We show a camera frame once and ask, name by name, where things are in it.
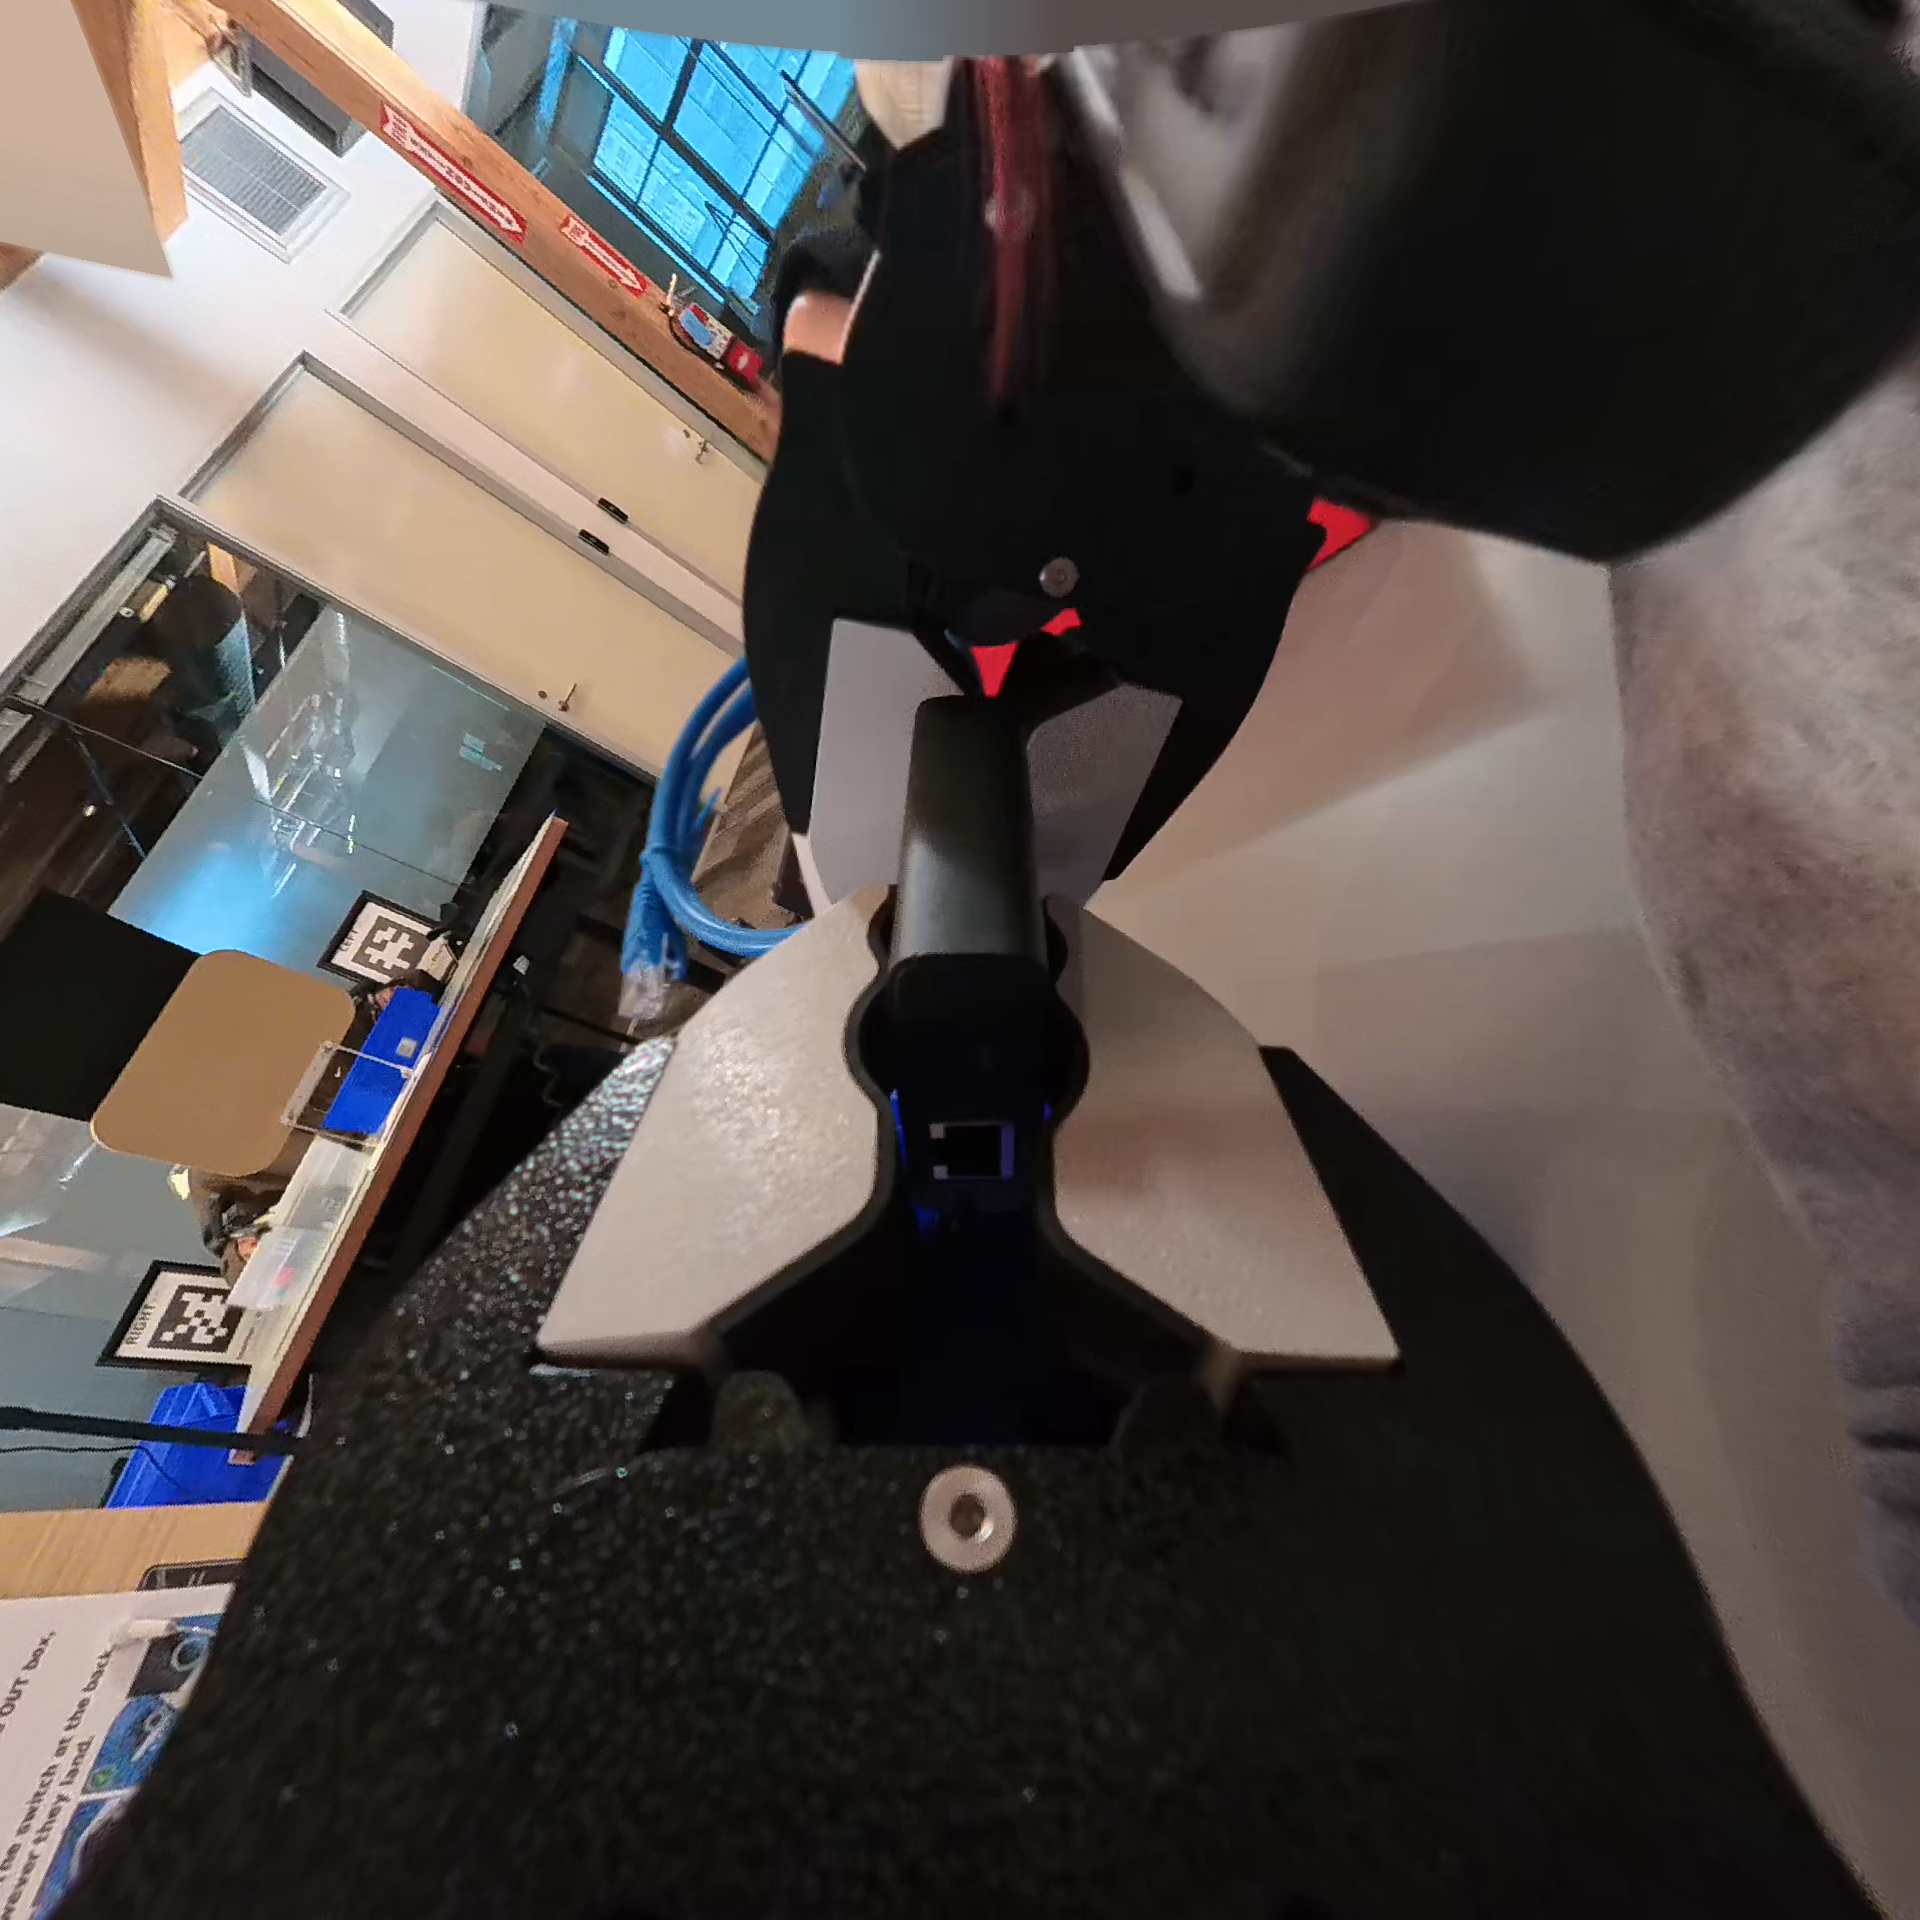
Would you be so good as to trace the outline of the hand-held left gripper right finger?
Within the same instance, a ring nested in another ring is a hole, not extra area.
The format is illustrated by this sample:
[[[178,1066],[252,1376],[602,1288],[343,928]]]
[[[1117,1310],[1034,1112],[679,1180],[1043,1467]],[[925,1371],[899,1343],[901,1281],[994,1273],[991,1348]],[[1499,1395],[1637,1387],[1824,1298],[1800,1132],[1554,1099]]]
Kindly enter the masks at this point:
[[[1066,1250],[1172,1340],[1219,1410],[1274,1375],[1387,1375],[1401,1346],[1261,1049],[1207,990],[1083,905],[1048,903],[1089,1051],[1052,1134]]]

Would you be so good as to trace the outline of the printed instruction sheet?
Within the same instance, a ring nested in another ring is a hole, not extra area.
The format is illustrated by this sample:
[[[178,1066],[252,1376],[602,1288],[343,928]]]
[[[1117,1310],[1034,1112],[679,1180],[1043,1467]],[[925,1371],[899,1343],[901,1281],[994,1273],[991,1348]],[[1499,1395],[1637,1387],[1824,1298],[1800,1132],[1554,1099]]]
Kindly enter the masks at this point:
[[[2,1915],[50,1915],[200,1690],[231,1585],[2,1602]]]

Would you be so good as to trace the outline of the clear acrylic stand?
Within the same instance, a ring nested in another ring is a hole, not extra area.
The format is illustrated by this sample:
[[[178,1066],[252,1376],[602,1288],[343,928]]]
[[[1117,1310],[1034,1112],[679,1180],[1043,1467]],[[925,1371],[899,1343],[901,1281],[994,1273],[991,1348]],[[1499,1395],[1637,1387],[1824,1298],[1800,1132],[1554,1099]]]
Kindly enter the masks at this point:
[[[389,1049],[321,1048],[288,1095],[279,1120],[336,1145],[367,1148],[395,1115],[417,1079],[425,1042],[401,1038]]]

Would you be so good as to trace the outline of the white wall air vent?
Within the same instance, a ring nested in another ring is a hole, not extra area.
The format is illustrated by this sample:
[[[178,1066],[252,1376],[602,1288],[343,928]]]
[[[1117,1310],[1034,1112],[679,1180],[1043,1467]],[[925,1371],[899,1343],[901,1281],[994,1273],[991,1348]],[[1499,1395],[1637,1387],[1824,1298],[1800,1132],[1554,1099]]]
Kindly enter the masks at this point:
[[[341,179],[231,87],[185,95],[177,130],[193,207],[284,265],[314,249],[352,201]]]

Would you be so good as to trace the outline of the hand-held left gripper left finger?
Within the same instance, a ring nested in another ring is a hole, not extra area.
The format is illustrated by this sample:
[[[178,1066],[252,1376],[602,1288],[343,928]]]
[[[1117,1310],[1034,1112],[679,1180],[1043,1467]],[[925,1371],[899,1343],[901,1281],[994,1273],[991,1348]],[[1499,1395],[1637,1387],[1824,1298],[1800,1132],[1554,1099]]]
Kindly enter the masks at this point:
[[[545,1360],[768,1371],[847,1425],[896,1396],[896,1138],[849,1049],[887,902],[866,886],[791,928],[684,1024],[540,1327]]]

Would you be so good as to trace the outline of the brown-edged work desk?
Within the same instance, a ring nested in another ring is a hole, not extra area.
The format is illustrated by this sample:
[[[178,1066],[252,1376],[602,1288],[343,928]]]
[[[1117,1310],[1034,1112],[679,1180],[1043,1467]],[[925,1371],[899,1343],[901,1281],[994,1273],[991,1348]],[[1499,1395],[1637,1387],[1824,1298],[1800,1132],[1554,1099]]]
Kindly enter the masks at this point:
[[[440,1015],[392,1113],[362,1145],[319,1138],[284,1193],[281,1220],[248,1263],[234,1300],[256,1332],[231,1462],[249,1466],[281,1440],[279,1419],[321,1331],[458,1066],[467,1036],[512,952],[567,834],[552,815],[487,902],[455,962]]]

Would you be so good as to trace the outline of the small blue bin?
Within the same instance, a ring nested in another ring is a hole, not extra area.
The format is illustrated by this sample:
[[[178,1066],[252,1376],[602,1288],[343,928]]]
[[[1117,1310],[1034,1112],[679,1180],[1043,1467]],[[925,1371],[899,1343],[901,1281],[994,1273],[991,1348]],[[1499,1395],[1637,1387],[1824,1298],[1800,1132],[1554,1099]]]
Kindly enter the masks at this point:
[[[159,1393],[149,1423],[231,1434],[244,1400],[248,1391],[236,1379],[173,1384]],[[256,1504],[272,1496],[288,1463],[288,1457],[240,1458],[229,1447],[133,1443],[114,1467],[104,1506]]]
[[[377,1137],[420,1068],[440,1020],[440,998],[420,987],[383,987],[364,998],[336,1056],[343,1073],[321,1130],[348,1138]]]

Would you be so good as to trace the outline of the red fire extinguisher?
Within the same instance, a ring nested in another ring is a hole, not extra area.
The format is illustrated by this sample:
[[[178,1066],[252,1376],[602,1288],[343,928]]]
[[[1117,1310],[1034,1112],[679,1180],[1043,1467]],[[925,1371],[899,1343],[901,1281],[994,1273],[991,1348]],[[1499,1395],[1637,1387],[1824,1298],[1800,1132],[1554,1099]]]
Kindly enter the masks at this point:
[[[733,332],[713,314],[677,296],[663,299],[667,336],[687,352],[716,368],[732,386],[756,393],[761,386],[761,351],[749,335]]]

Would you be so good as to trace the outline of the printed marker tag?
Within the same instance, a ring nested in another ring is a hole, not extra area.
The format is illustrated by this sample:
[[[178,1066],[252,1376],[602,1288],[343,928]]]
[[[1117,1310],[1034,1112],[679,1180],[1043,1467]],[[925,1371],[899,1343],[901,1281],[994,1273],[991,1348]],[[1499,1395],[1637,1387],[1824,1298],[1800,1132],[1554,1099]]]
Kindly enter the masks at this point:
[[[449,914],[362,892],[325,940],[319,969],[355,990],[413,985],[442,993],[458,958],[455,946]]]
[[[155,1263],[98,1354],[107,1369],[240,1379],[252,1369],[256,1313],[234,1300],[220,1267]]]

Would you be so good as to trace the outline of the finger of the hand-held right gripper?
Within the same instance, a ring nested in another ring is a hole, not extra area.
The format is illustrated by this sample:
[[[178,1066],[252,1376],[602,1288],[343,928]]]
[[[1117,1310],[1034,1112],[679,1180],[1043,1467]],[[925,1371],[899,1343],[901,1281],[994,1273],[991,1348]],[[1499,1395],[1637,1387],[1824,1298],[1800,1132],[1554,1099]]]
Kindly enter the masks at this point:
[[[1117,683],[1027,734],[1043,899],[1083,905],[1109,878],[1183,703]]]
[[[834,620],[808,830],[793,833],[817,920],[860,889],[896,886],[914,723],[923,703],[960,690],[913,632]]]

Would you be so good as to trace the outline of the black wall panel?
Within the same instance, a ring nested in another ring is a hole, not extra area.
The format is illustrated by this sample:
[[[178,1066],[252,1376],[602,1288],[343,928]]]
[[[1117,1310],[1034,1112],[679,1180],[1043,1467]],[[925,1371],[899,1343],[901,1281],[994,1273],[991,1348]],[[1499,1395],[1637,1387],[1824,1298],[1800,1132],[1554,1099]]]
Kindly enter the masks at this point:
[[[197,956],[40,892],[2,942],[2,1105],[92,1120]]]

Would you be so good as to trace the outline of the white door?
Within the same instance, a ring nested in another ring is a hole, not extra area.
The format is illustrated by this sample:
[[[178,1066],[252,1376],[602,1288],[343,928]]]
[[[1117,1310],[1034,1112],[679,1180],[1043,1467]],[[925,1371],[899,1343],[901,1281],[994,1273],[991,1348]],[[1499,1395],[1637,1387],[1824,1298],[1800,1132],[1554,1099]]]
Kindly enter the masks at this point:
[[[341,321],[593,510],[739,604],[763,466],[479,225],[423,211]]]
[[[720,591],[369,352],[303,355],[177,504],[652,775],[737,655]]]

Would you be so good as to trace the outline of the black light stand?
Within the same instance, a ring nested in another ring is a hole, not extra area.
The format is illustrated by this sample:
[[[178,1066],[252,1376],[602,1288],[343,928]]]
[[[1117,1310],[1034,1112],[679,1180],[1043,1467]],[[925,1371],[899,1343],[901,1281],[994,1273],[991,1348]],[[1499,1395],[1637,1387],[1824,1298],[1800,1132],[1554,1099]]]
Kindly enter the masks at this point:
[[[173,1449],[221,1455],[244,1466],[261,1458],[288,1458],[304,1447],[296,1431],[229,1431],[180,1425],[151,1425],[48,1408],[2,1407],[2,1434],[24,1435],[4,1446],[8,1455],[111,1455],[124,1449]]]

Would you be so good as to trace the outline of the black ethernet adapter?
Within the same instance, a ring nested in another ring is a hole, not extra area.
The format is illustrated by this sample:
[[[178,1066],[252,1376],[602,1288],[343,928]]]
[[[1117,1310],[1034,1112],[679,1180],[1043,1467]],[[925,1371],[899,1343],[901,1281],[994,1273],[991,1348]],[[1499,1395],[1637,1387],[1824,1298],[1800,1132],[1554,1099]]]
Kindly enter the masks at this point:
[[[1025,743],[994,700],[916,712],[866,1068],[923,1232],[1034,1204],[1050,1113],[1050,948]]]

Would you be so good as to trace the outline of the large grid window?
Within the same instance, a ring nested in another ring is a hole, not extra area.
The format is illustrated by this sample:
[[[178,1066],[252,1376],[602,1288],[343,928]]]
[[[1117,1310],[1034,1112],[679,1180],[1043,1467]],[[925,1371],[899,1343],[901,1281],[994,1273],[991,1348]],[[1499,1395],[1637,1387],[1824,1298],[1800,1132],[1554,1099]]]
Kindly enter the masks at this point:
[[[783,255],[847,225],[881,139],[841,55],[487,6],[471,121],[649,282],[771,343]]]

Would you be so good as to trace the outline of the wooden support post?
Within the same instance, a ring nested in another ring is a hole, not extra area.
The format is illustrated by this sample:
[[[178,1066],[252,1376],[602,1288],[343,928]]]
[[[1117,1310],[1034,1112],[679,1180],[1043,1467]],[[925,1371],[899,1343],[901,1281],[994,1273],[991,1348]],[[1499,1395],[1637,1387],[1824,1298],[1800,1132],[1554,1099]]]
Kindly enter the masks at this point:
[[[345,6],[220,3],[229,22],[343,108],[420,179],[480,225],[567,304],[755,459],[778,451],[780,400],[684,345],[658,289],[610,240],[508,155]]]

